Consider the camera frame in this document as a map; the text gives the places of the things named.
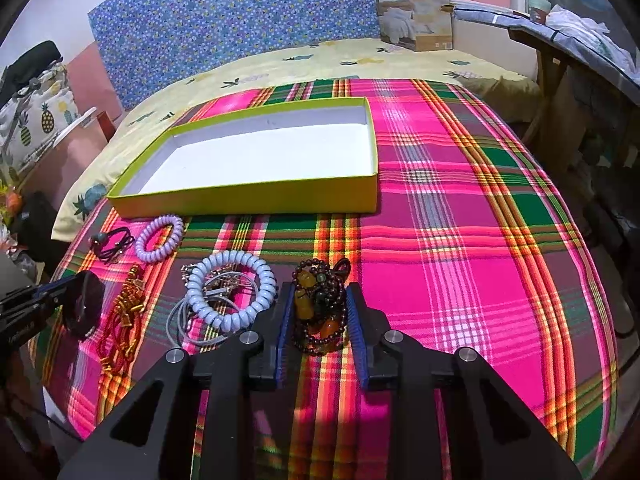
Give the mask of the red gold tassel ornament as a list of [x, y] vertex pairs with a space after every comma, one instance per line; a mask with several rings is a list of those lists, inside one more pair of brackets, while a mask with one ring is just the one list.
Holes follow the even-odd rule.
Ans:
[[113, 301], [98, 341], [98, 357], [103, 373], [128, 373], [141, 340], [144, 309], [143, 268], [135, 264], [129, 269], [122, 289]]

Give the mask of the yellow pineapple bed sheet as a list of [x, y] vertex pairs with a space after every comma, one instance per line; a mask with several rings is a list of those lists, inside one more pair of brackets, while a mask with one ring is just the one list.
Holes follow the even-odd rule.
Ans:
[[461, 84], [505, 122], [531, 122], [542, 99], [532, 78], [458, 50], [412, 52], [378, 39], [346, 39], [251, 55], [185, 76], [128, 106], [107, 147], [73, 179], [58, 208], [52, 240], [71, 242], [96, 206], [87, 200], [90, 188], [110, 188], [130, 162], [190, 108], [234, 92], [320, 79], [426, 79]]

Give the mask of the pink plaid cloth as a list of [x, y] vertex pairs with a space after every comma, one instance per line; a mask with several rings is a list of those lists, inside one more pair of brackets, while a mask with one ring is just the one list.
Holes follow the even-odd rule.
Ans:
[[617, 349], [604, 288], [549, 177], [465, 89], [417, 79], [326, 79], [201, 98], [183, 122], [288, 101], [358, 96], [378, 141], [378, 211], [364, 217], [200, 217], [179, 251], [145, 271], [141, 338], [125, 376], [101, 370], [99, 338], [60, 320], [29, 346], [72, 427], [87, 437], [164, 353], [181, 271], [245, 249], [279, 280], [303, 260], [347, 258], [367, 304], [425, 347], [476, 349], [546, 425], [584, 478], [613, 443]]

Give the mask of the yellow-green shallow box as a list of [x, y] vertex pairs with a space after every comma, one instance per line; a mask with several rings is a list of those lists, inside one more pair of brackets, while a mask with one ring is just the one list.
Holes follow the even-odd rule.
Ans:
[[107, 195], [122, 218], [370, 214], [378, 147], [365, 98], [290, 101], [162, 133]]

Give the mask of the pineapple print pillow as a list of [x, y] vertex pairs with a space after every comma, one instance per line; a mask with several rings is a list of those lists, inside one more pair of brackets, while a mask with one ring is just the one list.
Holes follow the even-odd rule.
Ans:
[[66, 66], [52, 63], [1, 109], [1, 181], [18, 185], [60, 132], [79, 117]]

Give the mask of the dark wooden side table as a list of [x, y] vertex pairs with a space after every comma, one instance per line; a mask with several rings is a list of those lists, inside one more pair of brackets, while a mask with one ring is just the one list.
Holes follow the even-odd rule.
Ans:
[[589, 131], [602, 138], [611, 164], [639, 161], [639, 86], [603, 55], [518, 11], [458, 1], [454, 18], [503, 29], [536, 52], [541, 110], [523, 142], [552, 177], [577, 162]]

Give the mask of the blue floral headboard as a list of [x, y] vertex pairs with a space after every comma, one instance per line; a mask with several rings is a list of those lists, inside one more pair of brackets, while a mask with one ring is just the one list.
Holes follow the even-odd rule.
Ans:
[[378, 36], [373, 0], [105, 0], [89, 23], [127, 108], [239, 58]]

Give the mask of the bedding product cardboard box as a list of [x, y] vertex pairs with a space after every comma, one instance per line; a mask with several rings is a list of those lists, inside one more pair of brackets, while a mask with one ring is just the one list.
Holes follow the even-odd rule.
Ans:
[[374, 0], [381, 40], [414, 52], [454, 47], [450, 0]]

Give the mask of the teal cup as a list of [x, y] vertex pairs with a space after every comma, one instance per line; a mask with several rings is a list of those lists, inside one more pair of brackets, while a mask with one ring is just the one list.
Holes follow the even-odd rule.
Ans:
[[548, 0], [526, 0], [529, 18], [532, 22], [546, 24], [547, 16], [552, 8]]

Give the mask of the white crumpled cloth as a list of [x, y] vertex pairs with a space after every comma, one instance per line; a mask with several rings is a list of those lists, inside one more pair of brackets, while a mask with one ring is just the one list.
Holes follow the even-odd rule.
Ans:
[[603, 55], [631, 79], [639, 78], [639, 67], [634, 58], [608, 36], [610, 30], [604, 23], [581, 18], [556, 4], [546, 17], [546, 25]]

